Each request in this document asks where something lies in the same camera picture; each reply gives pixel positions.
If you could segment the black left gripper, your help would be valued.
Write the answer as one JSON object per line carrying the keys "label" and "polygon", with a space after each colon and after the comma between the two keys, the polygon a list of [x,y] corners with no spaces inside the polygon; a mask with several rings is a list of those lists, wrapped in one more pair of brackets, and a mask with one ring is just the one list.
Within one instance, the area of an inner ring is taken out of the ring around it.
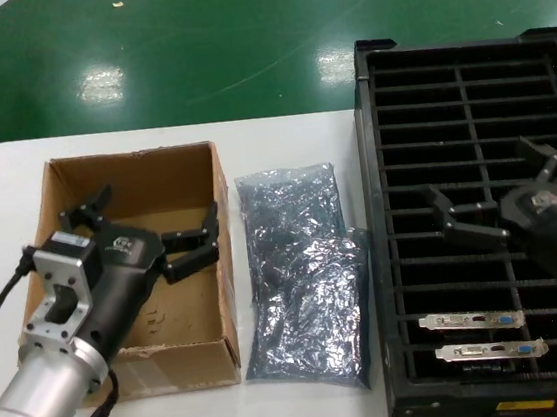
{"label": "black left gripper", "polygon": [[[220,231],[217,202],[209,207],[200,228],[166,232],[160,238],[148,229],[110,222],[103,210],[111,197],[111,185],[107,184],[59,216],[61,231],[76,233],[86,228],[94,234],[102,273],[92,290],[92,309],[77,335],[108,363],[123,346],[162,268],[166,282],[176,284],[216,263]],[[165,260],[175,253],[179,257],[174,261]]]}

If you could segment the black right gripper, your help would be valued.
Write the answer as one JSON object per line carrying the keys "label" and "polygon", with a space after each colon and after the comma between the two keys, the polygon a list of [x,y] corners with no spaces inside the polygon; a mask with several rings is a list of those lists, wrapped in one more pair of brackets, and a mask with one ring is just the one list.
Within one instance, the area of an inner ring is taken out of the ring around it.
{"label": "black right gripper", "polygon": [[511,234],[529,258],[557,278],[557,184],[552,183],[557,174],[557,149],[523,136],[517,142],[518,155],[538,171],[535,182],[501,198],[500,221],[505,229],[483,223],[484,217],[499,210],[494,200],[453,204],[434,185],[424,190],[425,199],[449,243],[480,250],[502,248]]}

